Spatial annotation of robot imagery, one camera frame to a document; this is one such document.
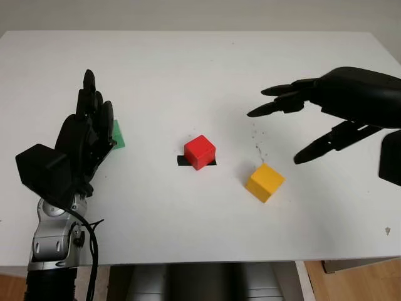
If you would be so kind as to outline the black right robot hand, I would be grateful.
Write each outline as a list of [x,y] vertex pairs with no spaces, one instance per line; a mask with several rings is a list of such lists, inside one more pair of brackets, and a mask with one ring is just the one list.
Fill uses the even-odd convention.
[[294,157],[295,164],[340,151],[382,129],[400,128],[400,79],[356,67],[339,67],[319,78],[296,80],[262,91],[274,100],[247,113],[260,117],[303,110],[305,102],[342,122]]

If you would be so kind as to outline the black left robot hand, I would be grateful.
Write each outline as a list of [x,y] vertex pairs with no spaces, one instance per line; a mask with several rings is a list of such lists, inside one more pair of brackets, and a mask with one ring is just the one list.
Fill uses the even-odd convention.
[[99,165],[117,145],[113,139],[113,106],[96,89],[94,73],[87,69],[78,92],[76,112],[63,122],[55,149],[71,162],[75,193],[90,197]]

